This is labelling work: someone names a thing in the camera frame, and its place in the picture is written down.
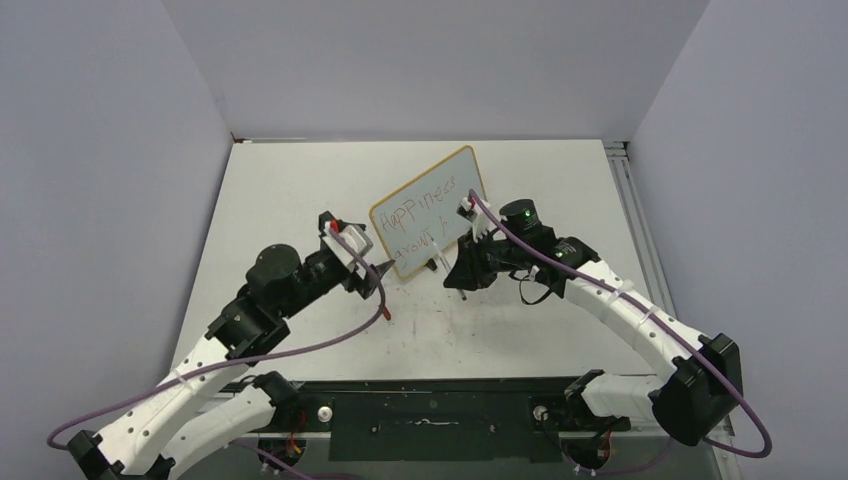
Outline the yellow framed whiteboard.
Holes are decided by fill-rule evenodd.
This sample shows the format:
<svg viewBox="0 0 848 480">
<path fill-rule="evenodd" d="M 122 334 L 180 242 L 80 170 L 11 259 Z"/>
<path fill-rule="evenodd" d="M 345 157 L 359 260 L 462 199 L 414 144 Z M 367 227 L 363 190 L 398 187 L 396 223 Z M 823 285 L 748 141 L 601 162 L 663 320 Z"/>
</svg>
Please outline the yellow framed whiteboard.
<svg viewBox="0 0 848 480">
<path fill-rule="evenodd" d="M 470 223 L 457 209 L 471 190 L 487 198 L 476 152 L 464 145 L 371 207 L 369 218 L 399 279 L 418 273 L 467 231 Z"/>
</svg>

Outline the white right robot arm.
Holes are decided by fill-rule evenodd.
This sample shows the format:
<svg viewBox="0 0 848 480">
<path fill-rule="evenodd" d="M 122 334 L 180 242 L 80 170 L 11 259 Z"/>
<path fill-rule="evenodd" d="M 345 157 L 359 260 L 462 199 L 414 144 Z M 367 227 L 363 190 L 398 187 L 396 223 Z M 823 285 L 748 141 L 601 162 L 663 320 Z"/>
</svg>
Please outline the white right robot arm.
<svg viewBox="0 0 848 480">
<path fill-rule="evenodd" d="M 595 250 L 576 237 L 559 237 L 538 218 L 530 199 L 504 205 L 492 224 L 487 203 L 472 196 L 457 213 L 470 222 L 444 280 L 448 289 L 490 287 L 501 273 L 546 287 L 594 316 L 652 369 L 646 376 L 593 370 L 565 391 L 565 411 L 579 428 L 624 417 L 655 422 L 677 442 L 705 440 L 743 393 L 738 345 L 727 335 L 685 325 L 639 294 Z"/>
</svg>

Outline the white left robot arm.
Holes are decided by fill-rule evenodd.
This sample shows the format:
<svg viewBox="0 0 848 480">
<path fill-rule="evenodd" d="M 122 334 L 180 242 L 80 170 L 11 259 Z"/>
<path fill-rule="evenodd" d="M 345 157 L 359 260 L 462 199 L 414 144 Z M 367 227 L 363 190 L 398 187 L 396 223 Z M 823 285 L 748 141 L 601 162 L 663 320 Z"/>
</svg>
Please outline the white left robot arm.
<svg viewBox="0 0 848 480">
<path fill-rule="evenodd" d="M 200 409 L 251 367 L 277 358 L 275 348 L 290 334 L 288 320 L 334 288 L 363 299 L 385 292 L 382 279 L 394 263 L 365 260 L 373 242 L 364 225 L 325 211 L 318 231 L 319 248 L 306 258 L 287 244 L 262 250 L 236 297 L 151 393 L 120 404 L 122 416 L 100 430 L 82 430 L 68 441 L 86 478 L 177 479 L 246 433 L 295 423 L 297 389 L 277 372 Z"/>
</svg>

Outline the white red whiteboard marker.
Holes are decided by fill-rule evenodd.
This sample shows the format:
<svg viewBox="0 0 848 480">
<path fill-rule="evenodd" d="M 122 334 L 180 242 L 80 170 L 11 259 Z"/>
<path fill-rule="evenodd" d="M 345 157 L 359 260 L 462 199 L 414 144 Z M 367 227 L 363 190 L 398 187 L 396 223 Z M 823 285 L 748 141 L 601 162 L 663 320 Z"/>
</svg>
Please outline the white red whiteboard marker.
<svg viewBox="0 0 848 480">
<path fill-rule="evenodd" d="M 435 241 L 432 242 L 432 248 L 434 249 L 433 258 L 435 259 L 436 263 L 442 267 L 444 275 L 448 276 L 451 271 L 451 264 L 449 263 L 447 257 L 444 255 L 444 251 L 439 247 L 439 245 Z M 467 300 L 467 295 L 463 290 L 456 288 L 456 291 L 462 301 Z"/>
</svg>

